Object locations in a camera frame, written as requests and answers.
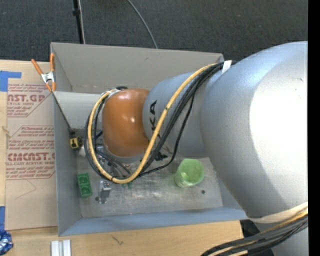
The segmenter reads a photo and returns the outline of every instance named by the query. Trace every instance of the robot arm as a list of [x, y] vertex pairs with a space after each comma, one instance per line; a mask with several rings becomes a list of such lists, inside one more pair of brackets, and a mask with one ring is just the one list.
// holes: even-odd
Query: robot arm
[[[88, 129], [91, 158], [107, 179], [127, 183], [148, 173], [160, 149], [186, 158], [209, 157], [248, 217], [257, 220], [302, 205], [308, 202], [307, 56], [307, 42], [287, 43], [224, 73], [223, 63], [217, 63], [162, 81], [150, 92], [104, 94], [88, 123], [105, 103], [105, 155], [120, 164], [142, 161], [126, 177], [112, 176], [95, 159], [94, 125]], [[110, 112], [109, 106], [119, 111]], [[280, 255], [307, 255], [308, 229], [285, 243], [277, 247]]]

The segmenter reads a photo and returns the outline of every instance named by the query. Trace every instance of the green plastic cup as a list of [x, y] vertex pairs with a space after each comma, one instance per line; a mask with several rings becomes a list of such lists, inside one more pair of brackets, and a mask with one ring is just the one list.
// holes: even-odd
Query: green plastic cup
[[180, 188], [187, 188], [200, 183], [205, 177], [205, 168], [197, 159], [184, 159], [174, 175], [174, 182]]

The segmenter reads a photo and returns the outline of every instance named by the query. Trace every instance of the cardboard sheet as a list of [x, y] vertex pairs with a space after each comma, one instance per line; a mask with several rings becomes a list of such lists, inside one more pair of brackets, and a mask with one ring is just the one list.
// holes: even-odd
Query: cardboard sheet
[[7, 85], [5, 228], [56, 226], [53, 96], [30, 61], [0, 60], [0, 70], [21, 73]]

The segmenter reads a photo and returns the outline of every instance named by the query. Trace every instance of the orange clip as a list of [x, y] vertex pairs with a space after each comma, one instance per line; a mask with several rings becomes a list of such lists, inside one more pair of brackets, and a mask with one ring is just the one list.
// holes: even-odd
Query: orange clip
[[[31, 59], [32, 64], [34, 65], [36, 71], [38, 72], [38, 74], [42, 77], [43, 81], [45, 82], [45, 86], [47, 87], [47, 89], [52, 92], [56, 90], [56, 81], [55, 81], [55, 74], [54, 72], [56, 71], [56, 65], [55, 65], [55, 55], [54, 53], [50, 54], [50, 72], [47, 74], [44, 74], [40, 68], [40, 66], [38, 65], [38, 63], [34, 60]], [[50, 87], [50, 85], [48, 84], [48, 81], [52, 81], [52, 88]]]

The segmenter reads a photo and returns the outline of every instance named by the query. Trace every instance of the green lego brick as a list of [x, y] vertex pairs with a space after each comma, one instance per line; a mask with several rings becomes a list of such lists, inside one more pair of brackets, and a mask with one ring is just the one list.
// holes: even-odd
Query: green lego brick
[[92, 188], [90, 184], [89, 174], [87, 172], [80, 173], [77, 175], [78, 185], [80, 190], [80, 196], [82, 198], [87, 198], [92, 196]]

